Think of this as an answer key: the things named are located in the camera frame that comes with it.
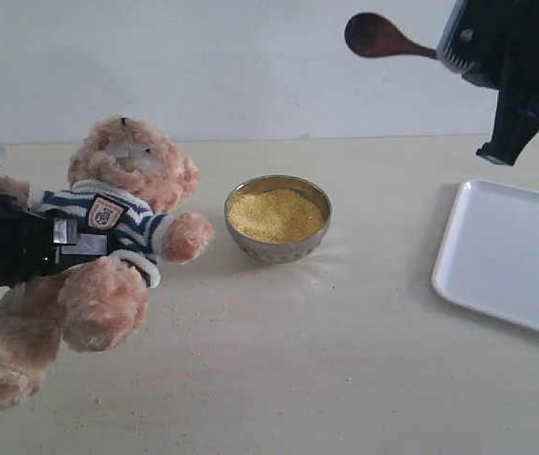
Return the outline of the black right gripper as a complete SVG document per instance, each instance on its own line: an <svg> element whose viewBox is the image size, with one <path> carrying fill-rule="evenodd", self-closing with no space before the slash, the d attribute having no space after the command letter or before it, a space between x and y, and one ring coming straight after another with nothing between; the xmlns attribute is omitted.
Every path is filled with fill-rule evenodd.
<svg viewBox="0 0 539 455"><path fill-rule="evenodd" d="M491 139L476 155L512 166L539 133L539 1L518 1L504 44Z"/></svg>

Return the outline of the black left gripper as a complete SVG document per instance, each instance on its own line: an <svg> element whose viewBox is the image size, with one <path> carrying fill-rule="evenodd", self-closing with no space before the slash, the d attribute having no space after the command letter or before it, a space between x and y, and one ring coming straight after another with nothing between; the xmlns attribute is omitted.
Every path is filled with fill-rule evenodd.
<svg viewBox="0 0 539 455"><path fill-rule="evenodd" d="M79 236L78 227L75 219L40 216L0 194L0 285L47 270L56 248L54 274L108 254L105 235Z"/></svg>

